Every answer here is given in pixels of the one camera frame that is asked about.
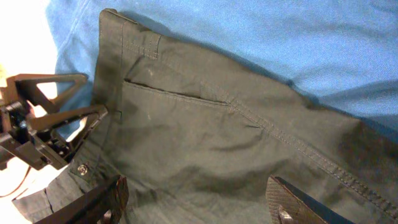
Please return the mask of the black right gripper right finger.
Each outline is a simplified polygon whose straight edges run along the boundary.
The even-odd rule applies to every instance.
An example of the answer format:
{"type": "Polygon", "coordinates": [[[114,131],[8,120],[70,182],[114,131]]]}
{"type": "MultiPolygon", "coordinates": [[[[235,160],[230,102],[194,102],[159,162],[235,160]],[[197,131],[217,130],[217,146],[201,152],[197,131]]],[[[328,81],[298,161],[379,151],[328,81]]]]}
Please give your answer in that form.
{"type": "Polygon", "coordinates": [[[273,224],[353,224],[281,177],[269,176],[266,202],[273,224]]]}

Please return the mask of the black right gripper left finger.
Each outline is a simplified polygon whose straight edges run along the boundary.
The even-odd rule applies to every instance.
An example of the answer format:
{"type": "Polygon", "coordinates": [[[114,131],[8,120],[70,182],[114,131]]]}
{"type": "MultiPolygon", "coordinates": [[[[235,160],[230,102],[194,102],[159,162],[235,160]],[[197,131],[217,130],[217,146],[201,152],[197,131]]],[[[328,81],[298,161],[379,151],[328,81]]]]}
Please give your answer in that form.
{"type": "Polygon", "coordinates": [[[35,224],[118,224],[128,199],[126,178],[115,175],[35,224]]]}

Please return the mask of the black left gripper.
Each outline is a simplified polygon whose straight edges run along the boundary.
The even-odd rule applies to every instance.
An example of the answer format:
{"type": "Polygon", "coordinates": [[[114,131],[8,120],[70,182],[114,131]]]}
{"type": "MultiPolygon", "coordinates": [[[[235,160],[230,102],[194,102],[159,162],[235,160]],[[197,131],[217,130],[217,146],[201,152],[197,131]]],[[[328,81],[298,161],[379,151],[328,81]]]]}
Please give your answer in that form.
{"type": "Polygon", "coordinates": [[[71,161],[108,113],[103,105],[60,112],[87,81],[83,73],[23,73],[6,79],[1,98],[1,170],[14,157],[36,170],[48,164],[60,169],[71,161]],[[57,132],[83,118],[86,126],[71,141],[57,132]]]}

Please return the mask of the black shorts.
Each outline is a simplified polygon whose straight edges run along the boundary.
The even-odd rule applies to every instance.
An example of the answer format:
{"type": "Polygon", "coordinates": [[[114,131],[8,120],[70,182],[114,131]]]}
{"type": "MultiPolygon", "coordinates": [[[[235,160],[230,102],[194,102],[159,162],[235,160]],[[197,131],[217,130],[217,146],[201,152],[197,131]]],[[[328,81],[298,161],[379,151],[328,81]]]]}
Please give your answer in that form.
{"type": "Polygon", "coordinates": [[[123,223],[272,223],[281,177],[353,223],[397,222],[397,144],[234,60],[99,15],[93,101],[109,109],[73,162],[13,202],[29,221],[127,178],[123,223]]]}

